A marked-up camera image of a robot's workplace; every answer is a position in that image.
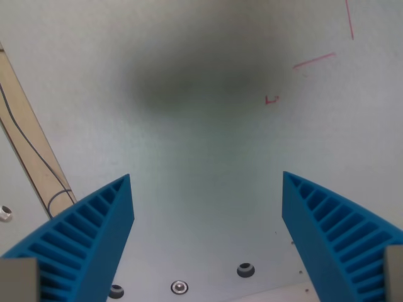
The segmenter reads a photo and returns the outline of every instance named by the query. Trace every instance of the white surface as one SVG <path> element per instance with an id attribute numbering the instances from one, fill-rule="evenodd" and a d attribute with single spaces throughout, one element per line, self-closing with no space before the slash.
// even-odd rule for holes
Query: white surface
<path id="1" fill-rule="evenodd" d="M 310 282 L 272 289 L 231 302 L 320 302 Z"/>
<path id="2" fill-rule="evenodd" d="M 0 4 L 0 40 L 77 198 L 131 174 L 122 302 L 307 281 L 283 170 L 403 227 L 403 3 L 350 9 L 355 41 L 343 0 Z"/>
<path id="3" fill-rule="evenodd" d="M 0 221 L 0 255 L 3 255 L 48 220 L 3 129 L 0 129 L 0 193 L 0 206 L 7 206 L 13 214 L 11 221 Z"/>

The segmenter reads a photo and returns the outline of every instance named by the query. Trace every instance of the countersunk hole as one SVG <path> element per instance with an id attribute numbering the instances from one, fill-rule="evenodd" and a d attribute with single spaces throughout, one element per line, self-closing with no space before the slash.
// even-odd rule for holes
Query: countersunk hole
<path id="1" fill-rule="evenodd" d="M 123 288 L 117 284 L 111 286 L 109 297 L 112 299 L 120 299 L 125 294 Z"/>
<path id="2" fill-rule="evenodd" d="M 1 206 L 1 209 L 2 209 L 5 213 L 7 213 L 7 214 L 11 214 L 11 213 L 12 213 L 11 210 L 10 210 L 9 208 L 7 208 L 6 206 Z"/>
<path id="3" fill-rule="evenodd" d="M 247 269 L 249 266 L 251 266 L 250 263 L 242 263 L 242 264 L 240 265 L 241 269 Z"/>
<path id="4" fill-rule="evenodd" d="M 249 278 L 255 272 L 254 266 L 248 262 L 242 263 L 237 268 L 237 274 L 242 278 Z"/>

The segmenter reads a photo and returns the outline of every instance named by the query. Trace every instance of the black wire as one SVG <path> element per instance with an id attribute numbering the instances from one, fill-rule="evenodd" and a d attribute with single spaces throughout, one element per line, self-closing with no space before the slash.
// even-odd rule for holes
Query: black wire
<path id="1" fill-rule="evenodd" d="M 49 200 L 49 202 L 48 202 L 48 208 L 47 208 L 48 214 L 49 214 L 49 216 L 50 216 L 50 219 L 53 218 L 53 215 L 52 215 L 51 212 L 50 212 L 50 204 L 52 203 L 52 201 L 53 201 L 57 196 L 59 196 L 59 195 L 62 194 L 62 193 L 67 193 L 67 194 L 69 194 L 68 192 L 71 192 L 71 189 L 61 190 L 61 191 L 57 192 L 56 194 L 54 194 L 54 195 L 52 196 L 52 198 L 50 198 L 50 200 Z"/>
<path id="2" fill-rule="evenodd" d="M 3 99 L 4 99 L 4 103 L 6 104 L 6 108 L 7 108 L 8 114 L 10 115 L 10 118 L 11 118 L 11 120 L 13 121 L 15 127 L 16 127 L 16 128 L 18 129 L 18 131 L 21 133 L 21 135 L 22 135 L 23 138 L 26 140 L 26 142 L 29 144 L 29 146 L 32 148 L 32 150 L 37 154 L 37 156 L 41 159 L 41 161 L 46 165 L 46 167 L 49 169 L 49 171 L 54 175 L 54 177 L 57 179 L 57 181 L 59 182 L 59 184 L 63 187 L 63 190 L 62 190 L 62 191 L 57 192 L 55 195 L 52 196 L 52 198 L 50 198 L 50 201 L 48 202 L 47 207 L 46 207 L 46 204 L 45 204 L 45 208 L 46 208 L 46 210 L 47 210 L 47 212 L 48 212 L 50 218 L 52 219 L 53 216 L 52 216 L 52 214 L 50 213 L 50 203 L 51 203 L 58 195 L 60 195 L 60 194 L 62 194 L 62 193 L 67 193 L 67 195 L 69 196 L 71 202 L 74 204 L 74 200 L 71 198 L 71 196 L 70 196 L 70 194 L 69 194 L 69 192 L 71 192 L 71 190 L 70 190 L 70 189 L 67 189 L 67 188 L 63 185 L 63 182 L 62 182 L 62 181 L 60 180 L 60 178 L 57 176 L 56 172 L 52 169 L 51 166 L 49 166 L 49 164 L 46 162 L 46 160 L 43 159 L 43 157 L 39 154 L 39 152 L 36 150 L 36 148 L 32 145 L 32 143 L 30 142 L 30 140 L 25 136 L 25 134 L 24 134 L 23 130 L 21 130 L 20 126 L 18 126 L 18 124 L 17 124 L 17 122 L 16 122 L 16 120 L 15 120 L 15 118 L 14 118 L 14 116 L 13 116 L 13 113 L 11 112 L 10 106 L 9 106 L 9 104 L 8 104 L 8 102 L 7 102 L 7 98 L 6 98 L 6 95 L 4 94 L 3 87 L 2 87 L 2 85 L 1 85 L 1 83 L 0 83 L 0 91 L 1 91 L 1 95 L 3 96 Z"/>

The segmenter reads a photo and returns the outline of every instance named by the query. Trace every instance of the red mark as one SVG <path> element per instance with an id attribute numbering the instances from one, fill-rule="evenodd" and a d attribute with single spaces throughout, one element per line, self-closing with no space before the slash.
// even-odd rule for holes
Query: red mark
<path id="1" fill-rule="evenodd" d="M 348 22 L 350 24 L 351 39 L 354 40 L 353 25 L 351 25 L 351 17 L 350 17 L 350 9 L 348 7 L 348 0 L 346 0 L 346 7 L 347 7 Z"/>
<path id="2" fill-rule="evenodd" d="M 329 57 L 335 57 L 335 56 L 336 56 L 336 54 L 334 52 L 332 52 L 332 53 L 329 53 L 327 55 L 323 55 L 323 56 L 321 56 L 319 58 L 315 58 L 315 59 L 312 59 L 312 60 L 309 60 L 309 61 L 306 61 L 306 62 L 299 63 L 296 66 L 292 67 L 292 69 L 298 69 L 301 66 L 304 66 L 304 65 L 307 65 L 307 64 L 322 60 L 322 59 L 326 59 L 326 58 L 329 58 Z"/>
<path id="3" fill-rule="evenodd" d="M 279 96 L 275 96 L 275 100 L 274 101 L 269 101 L 269 98 L 266 96 L 266 105 L 267 104 L 273 104 L 275 102 L 277 102 L 280 99 Z"/>

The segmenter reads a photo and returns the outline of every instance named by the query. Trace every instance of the metal screw head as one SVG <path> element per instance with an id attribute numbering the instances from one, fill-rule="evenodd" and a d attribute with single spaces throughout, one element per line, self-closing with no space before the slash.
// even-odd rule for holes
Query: metal screw head
<path id="1" fill-rule="evenodd" d="M 174 294 L 186 294 L 189 286 L 186 282 L 177 280 L 171 284 L 171 291 Z"/>
<path id="2" fill-rule="evenodd" d="M 0 221 L 9 222 L 13 217 L 13 213 L 6 206 L 0 206 Z"/>

